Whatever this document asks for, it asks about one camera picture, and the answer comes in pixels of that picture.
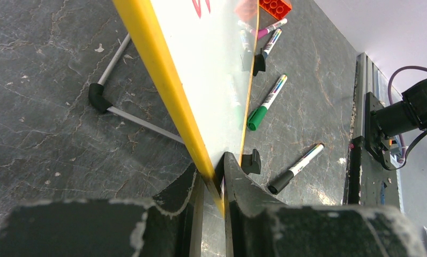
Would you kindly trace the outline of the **yellow framed whiteboard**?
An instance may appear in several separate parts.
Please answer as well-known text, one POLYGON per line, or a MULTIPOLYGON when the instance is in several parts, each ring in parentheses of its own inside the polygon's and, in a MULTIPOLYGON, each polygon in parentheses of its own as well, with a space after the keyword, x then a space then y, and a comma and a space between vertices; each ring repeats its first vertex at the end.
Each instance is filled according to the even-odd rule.
POLYGON ((225 152, 240 161, 244 147, 259 28, 258 1, 114 1, 127 35, 98 82, 90 104, 183 143, 224 212, 225 152), (168 132, 115 107, 104 85, 132 42, 176 128, 168 132))

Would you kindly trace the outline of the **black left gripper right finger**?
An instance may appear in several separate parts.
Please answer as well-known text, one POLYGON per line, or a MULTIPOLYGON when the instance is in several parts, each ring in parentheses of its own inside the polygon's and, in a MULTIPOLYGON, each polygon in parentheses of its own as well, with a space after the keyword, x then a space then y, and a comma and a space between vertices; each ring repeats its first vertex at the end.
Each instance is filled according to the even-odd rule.
POLYGON ((395 207, 289 206, 223 155, 227 256, 426 256, 395 207))

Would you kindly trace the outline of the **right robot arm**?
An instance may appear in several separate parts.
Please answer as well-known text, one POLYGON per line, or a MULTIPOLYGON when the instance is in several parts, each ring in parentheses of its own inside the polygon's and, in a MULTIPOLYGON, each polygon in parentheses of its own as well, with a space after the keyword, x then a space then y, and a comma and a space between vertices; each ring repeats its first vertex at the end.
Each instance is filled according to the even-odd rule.
POLYGON ((390 139, 419 129, 422 133, 409 145, 410 151, 427 135, 427 79, 403 92, 402 100, 383 106, 372 92, 365 95, 365 148, 385 170, 396 170, 391 163, 390 139))

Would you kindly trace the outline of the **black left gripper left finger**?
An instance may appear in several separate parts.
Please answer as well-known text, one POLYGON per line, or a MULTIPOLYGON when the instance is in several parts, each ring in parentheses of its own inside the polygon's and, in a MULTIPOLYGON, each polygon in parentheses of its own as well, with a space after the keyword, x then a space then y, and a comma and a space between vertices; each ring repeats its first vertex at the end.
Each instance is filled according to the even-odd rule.
POLYGON ((38 200, 0 229, 0 256, 199 256, 203 181, 194 165, 155 196, 38 200))

